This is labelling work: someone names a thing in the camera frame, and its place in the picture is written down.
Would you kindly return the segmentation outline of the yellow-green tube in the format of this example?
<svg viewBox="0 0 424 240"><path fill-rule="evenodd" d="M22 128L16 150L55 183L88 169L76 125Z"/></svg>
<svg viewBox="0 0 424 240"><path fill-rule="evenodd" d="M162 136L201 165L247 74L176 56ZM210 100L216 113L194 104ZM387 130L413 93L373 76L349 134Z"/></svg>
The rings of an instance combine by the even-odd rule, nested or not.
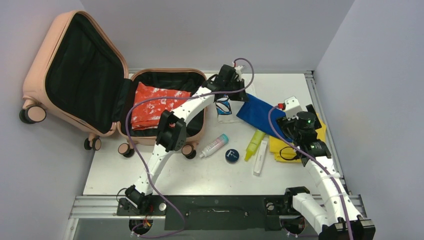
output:
<svg viewBox="0 0 424 240"><path fill-rule="evenodd" d="M262 140L264 139L266 133L257 129L255 133L253 134L247 148L246 148L246 154L244 157L244 161L248 162L249 159L257 152Z"/></svg>

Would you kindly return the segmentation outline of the pink teal bottle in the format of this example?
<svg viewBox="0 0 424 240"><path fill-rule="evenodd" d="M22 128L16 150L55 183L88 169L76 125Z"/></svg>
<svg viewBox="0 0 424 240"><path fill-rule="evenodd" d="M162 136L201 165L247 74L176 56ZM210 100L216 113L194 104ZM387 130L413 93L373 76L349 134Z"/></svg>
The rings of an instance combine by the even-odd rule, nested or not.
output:
<svg viewBox="0 0 424 240"><path fill-rule="evenodd" d="M223 146L228 144L229 138L226 134L221 134L219 137L214 139L210 144L208 144L200 153L200 158L206 158L211 155L213 155L215 152L217 152L219 149L221 149Z"/></svg>

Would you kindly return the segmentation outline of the dark blue round tin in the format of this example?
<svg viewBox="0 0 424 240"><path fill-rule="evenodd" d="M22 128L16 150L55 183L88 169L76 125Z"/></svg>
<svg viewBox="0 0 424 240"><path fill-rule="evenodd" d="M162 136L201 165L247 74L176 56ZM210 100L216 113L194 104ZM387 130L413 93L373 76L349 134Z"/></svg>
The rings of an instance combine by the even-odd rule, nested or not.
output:
<svg viewBox="0 0 424 240"><path fill-rule="evenodd" d="M228 149L225 153L225 160L229 164L235 164L238 162L240 154L236 149Z"/></svg>

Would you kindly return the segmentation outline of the red white patterned cloth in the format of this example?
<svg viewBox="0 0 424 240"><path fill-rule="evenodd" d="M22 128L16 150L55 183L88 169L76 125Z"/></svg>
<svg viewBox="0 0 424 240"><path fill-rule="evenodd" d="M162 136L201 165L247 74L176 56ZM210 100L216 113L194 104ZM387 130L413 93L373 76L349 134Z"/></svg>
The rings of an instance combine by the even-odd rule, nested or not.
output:
<svg viewBox="0 0 424 240"><path fill-rule="evenodd" d="M156 129L164 110L178 108L190 97L191 93L183 90L157 88L139 83L135 91L134 104L151 98L173 97L173 99L156 99L136 107L131 113L131 128L135 131Z"/></svg>

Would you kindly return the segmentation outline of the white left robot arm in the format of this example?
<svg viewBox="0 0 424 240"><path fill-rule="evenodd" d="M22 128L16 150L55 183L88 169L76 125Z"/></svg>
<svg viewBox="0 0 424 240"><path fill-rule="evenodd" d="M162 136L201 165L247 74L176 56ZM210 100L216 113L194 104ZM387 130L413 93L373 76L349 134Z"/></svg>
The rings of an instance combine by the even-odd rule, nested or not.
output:
<svg viewBox="0 0 424 240"><path fill-rule="evenodd" d="M239 97L245 92L242 65L224 64L219 73L202 83L198 90L174 110L161 113L157 136L153 151L148 160L142 160L145 175L125 190L125 198L129 208L136 215L147 214L150 211L150 201L156 192L155 182L162 172L168 159L179 151L187 140L187 124L205 107L215 102L217 95Z"/></svg>

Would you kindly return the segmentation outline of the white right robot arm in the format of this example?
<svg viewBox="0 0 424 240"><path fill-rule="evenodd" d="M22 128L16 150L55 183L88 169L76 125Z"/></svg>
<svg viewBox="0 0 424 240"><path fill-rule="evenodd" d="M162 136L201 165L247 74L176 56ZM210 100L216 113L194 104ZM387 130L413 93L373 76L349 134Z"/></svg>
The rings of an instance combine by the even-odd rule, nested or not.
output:
<svg viewBox="0 0 424 240"><path fill-rule="evenodd" d="M302 110L298 103L280 103L276 108L285 116L270 120L270 126L277 124L283 133L280 139L288 137L292 141L288 147L309 172L323 201L320 205L306 187L292 187L286 190L289 196L282 201L283 209L289 214L299 212L320 240L372 240L376 227L359 212L346 192L332 154L319 137L318 130L323 126L314 107L310 104Z"/></svg>

